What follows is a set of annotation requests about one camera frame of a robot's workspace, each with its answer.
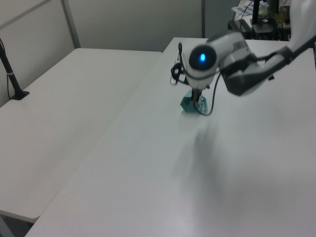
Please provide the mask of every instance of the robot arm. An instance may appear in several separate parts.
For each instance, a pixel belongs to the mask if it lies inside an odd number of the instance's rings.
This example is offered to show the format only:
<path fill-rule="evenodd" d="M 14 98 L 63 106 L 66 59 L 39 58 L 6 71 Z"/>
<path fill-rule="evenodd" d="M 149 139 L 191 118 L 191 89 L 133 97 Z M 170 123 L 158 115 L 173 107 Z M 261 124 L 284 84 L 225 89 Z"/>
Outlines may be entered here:
<path fill-rule="evenodd" d="M 215 36 L 205 44 L 183 52 L 180 43 L 180 63 L 188 84 L 193 90 L 202 91 L 212 83 L 216 72 L 220 72 L 232 94 L 241 96 L 252 92 L 316 41 L 315 12 L 316 0 L 292 0 L 291 41 L 288 46 L 263 58 L 251 53 L 239 32 Z"/>

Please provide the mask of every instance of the microphone stand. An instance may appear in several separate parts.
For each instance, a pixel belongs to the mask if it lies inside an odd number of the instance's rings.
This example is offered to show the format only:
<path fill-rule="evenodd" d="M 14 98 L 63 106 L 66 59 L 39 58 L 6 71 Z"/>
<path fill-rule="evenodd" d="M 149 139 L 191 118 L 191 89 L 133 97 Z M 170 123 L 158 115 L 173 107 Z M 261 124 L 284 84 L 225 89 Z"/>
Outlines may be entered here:
<path fill-rule="evenodd" d="M 1 61 L 2 61 L 3 65 L 4 65 L 4 68 L 6 70 L 7 77 L 9 77 L 9 79 L 10 79 L 12 85 L 13 85 L 14 92 L 15 92 L 14 96 L 10 97 L 10 99 L 12 99 L 12 100 L 22 100 L 25 96 L 27 96 L 30 93 L 27 92 L 27 91 L 23 91 L 20 88 L 19 83 L 16 80 L 14 72 L 13 72 L 13 70 L 11 68 L 10 63 L 9 63 L 9 60 L 6 57 L 5 48 L 4 48 L 4 45 L 3 45 L 1 39 L 0 39 L 0 42 L 1 42 L 1 45 L 0 45 L 0 58 L 1 58 Z"/>

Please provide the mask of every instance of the blue led light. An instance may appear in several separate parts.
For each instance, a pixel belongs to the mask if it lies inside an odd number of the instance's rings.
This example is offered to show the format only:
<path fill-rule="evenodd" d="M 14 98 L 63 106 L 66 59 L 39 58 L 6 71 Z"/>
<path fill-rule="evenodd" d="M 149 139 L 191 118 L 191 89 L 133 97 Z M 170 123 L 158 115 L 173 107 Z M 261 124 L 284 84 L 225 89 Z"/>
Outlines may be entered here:
<path fill-rule="evenodd" d="M 205 61 L 205 54 L 204 54 L 204 53 L 201 54 L 201 56 L 199 57 L 199 60 L 200 60 L 201 62 L 204 62 L 204 61 Z"/>

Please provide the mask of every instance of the teal object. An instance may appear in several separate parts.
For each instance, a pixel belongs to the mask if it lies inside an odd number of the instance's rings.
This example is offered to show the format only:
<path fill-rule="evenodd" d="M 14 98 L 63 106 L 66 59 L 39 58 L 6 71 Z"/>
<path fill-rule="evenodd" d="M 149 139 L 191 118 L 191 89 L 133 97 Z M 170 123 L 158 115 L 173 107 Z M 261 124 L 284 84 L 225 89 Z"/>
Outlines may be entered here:
<path fill-rule="evenodd" d="M 186 113 L 196 114 L 197 111 L 195 110 L 193 103 L 191 102 L 191 96 L 192 96 L 192 91 L 189 90 L 188 93 L 183 97 L 180 105 Z M 197 103 L 197 109 L 201 113 L 207 112 L 207 100 L 202 95 L 199 97 L 199 100 Z"/>

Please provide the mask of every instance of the white folding table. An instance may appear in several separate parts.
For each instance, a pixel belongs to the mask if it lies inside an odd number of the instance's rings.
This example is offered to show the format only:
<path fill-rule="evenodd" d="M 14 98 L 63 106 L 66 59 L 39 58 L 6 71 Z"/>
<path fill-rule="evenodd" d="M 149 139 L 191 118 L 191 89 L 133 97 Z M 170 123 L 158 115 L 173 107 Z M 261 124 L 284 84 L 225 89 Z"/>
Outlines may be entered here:
<path fill-rule="evenodd" d="M 35 222 L 159 59 L 76 49 L 0 108 L 0 214 Z"/>
<path fill-rule="evenodd" d="M 173 39 L 27 237 L 315 236 L 312 50 L 244 97 L 220 80 L 202 117 L 179 105 L 189 87 L 169 84 L 179 41 L 206 40 Z"/>

